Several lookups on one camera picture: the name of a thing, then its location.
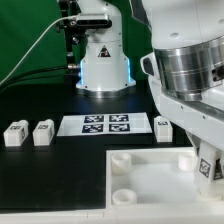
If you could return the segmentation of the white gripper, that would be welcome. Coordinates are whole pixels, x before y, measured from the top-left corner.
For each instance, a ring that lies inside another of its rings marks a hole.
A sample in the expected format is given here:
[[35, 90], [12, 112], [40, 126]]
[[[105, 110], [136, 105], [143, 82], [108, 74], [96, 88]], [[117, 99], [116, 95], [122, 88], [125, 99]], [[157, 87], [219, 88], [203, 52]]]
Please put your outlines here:
[[224, 151], [224, 108], [199, 101], [183, 101], [172, 97], [161, 85], [155, 55], [140, 59], [155, 106], [159, 113], [185, 131]]

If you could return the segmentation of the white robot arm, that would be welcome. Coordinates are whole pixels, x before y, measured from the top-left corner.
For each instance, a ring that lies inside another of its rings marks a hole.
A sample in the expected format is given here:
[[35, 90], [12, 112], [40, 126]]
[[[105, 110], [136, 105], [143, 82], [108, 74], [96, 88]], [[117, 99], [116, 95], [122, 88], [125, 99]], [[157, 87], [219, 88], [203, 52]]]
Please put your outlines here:
[[[191, 133], [199, 147], [224, 151], [224, 0], [129, 0], [147, 25], [153, 51], [144, 71], [159, 113]], [[81, 60], [85, 94], [106, 97], [135, 84], [122, 49], [119, 10], [105, 0], [78, 0], [78, 20], [106, 22], [87, 30]]]

